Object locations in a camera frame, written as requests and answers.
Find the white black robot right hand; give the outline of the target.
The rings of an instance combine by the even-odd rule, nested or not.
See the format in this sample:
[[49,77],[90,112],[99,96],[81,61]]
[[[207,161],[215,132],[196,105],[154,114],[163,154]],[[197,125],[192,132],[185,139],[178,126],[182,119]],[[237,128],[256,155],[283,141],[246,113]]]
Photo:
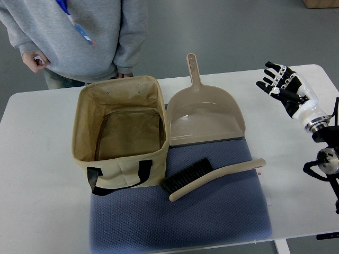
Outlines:
[[280,101],[292,119],[312,133],[329,125],[331,117],[319,107],[315,92],[297,72],[270,61],[265,66],[265,77],[256,85]]

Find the person's bare hand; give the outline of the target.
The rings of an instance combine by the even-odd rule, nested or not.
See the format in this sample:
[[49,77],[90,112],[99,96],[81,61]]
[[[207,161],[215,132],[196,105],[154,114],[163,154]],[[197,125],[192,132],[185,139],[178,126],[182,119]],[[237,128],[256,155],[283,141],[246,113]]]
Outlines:
[[22,55],[22,60],[34,73],[38,73],[50,65],[50,61],[42,51],[25,52]]

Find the black silver robot right arm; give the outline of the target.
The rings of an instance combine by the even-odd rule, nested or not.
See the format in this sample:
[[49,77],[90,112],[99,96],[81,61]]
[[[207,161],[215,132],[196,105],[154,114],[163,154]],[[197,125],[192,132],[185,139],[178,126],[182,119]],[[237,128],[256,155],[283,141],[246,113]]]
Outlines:
[[315,143],[326,143],[315,161],[304,164],[303,171],[318,180],[328,182],[338,196],[338,98],[331,115],[320,117],[306,125]]

